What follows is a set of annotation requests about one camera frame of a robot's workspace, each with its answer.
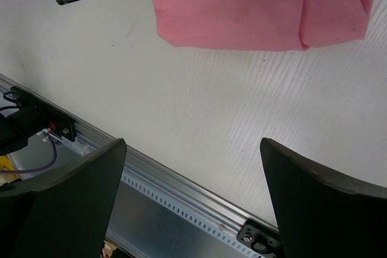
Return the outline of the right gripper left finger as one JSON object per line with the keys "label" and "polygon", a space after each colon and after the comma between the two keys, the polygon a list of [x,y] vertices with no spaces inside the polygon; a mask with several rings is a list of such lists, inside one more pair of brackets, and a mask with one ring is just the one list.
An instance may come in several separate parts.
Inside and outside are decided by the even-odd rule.
{"label": "right gripper left finger", "polygon": [[1,186],[1,257],[100,257],[125,165],[116,139],[22,181]]}

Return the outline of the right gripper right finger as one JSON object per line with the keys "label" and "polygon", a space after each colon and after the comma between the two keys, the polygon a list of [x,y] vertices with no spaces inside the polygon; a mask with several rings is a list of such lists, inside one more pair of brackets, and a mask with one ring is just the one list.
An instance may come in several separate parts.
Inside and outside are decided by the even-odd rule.
{"label": "right gripper right finger", "polygon": [[386,188],[260,144],[286,257],[386,257]]}

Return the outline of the pink t shirt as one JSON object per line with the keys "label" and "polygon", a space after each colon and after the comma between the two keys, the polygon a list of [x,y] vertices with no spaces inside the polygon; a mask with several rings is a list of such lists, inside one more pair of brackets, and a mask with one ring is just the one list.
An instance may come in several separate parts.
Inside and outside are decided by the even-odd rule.
{"label": "pink t shirt", "polygon": [[373,0],[152,0],[158,36],[176,47],[307,50],[361,40]]}

